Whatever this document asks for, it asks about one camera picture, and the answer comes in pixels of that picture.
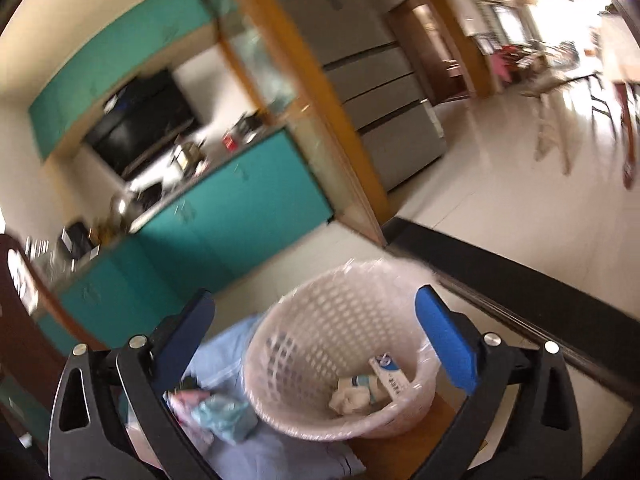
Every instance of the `brown door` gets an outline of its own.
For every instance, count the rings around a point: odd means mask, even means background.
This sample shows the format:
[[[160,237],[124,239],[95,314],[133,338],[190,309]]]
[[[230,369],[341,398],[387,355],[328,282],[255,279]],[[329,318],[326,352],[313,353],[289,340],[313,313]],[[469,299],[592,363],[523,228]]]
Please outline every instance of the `brown door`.
[[[414,13],[419,0],[405,0],[386,15],[387,25],[404,51],[431,105],[452,97],[458,89],[447,66]]]

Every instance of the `tile floor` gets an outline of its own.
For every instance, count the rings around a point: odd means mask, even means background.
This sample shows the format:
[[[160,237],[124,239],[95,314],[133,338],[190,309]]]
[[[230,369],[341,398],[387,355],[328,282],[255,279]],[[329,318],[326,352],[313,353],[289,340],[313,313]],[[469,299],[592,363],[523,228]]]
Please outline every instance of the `tile floor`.
[[[517,88],[484,101],[442,104],[436,113],[449,145],[439,161],[391,194],[399,215],[501,254],[640,317],[640,185],[622,186],[623,143],[610,121],[596,115],[586,84],[562,92],[570,132],[572,172],[563,176],[559,153],[533,159],[537,123],[531,102]],[[612,94],[607,99],[619,113]],[[389,257],[337,223],[319,228],[218,297],[211,333],[248,313],[265,310],[294,286],[351,258]],[[499,332],[509,344],[530,343],[478,309],[438,288],[481,332]],[[626,421],[630,406],[575,369],[584,444],[584,468],[604,453]],[[443,373],[440,395],[462,402]],[[478,462],[491,456],[516,391],[511,389]]]

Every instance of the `metal screw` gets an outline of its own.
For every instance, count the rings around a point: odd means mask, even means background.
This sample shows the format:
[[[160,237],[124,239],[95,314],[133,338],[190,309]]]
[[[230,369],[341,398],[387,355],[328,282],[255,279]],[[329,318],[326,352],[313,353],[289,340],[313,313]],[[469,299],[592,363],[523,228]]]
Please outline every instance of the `metal screw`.
[[[143,335],[135,335],[129,339],[129,346],[131,348],[142,348],[146,345],[146,337]]]
[[[74,355],[82,355],[88,350],[88,346],[84,343],[74,346]]]
[[[560,351],[560,347],[555,341],[547,341],[545,343],[545,350],[550,354],[557,354]]]
[[[499,335],[489,332],[488,334],[484,334],[484,342],[489,346],[498,346],[502,342],[502,339],[500,339]]]

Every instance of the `laundry basket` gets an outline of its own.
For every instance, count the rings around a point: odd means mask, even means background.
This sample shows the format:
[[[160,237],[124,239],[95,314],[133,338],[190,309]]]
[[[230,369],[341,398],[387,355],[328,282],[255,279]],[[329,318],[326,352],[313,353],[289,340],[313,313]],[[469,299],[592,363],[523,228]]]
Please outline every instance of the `laundry basket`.
[[[415,317],[418,288],[433,283],[407,260],[350,262],[299,286],[273,305],[244,357],[246,394],[262,420],[305,440],[382,438],[404,433],[427,413],[440,368]],[[370,415],[328,407],[338,378],[370,374],[388,352],[411,381]]]

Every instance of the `refrigerator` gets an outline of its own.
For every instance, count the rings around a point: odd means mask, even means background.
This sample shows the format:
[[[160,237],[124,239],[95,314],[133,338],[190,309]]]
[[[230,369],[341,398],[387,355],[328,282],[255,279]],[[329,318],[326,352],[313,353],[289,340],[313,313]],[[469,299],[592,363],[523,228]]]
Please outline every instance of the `refrigerator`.
[[[278,0],[351,118],[386,190],[446,150],[403,51],[367,0]]]

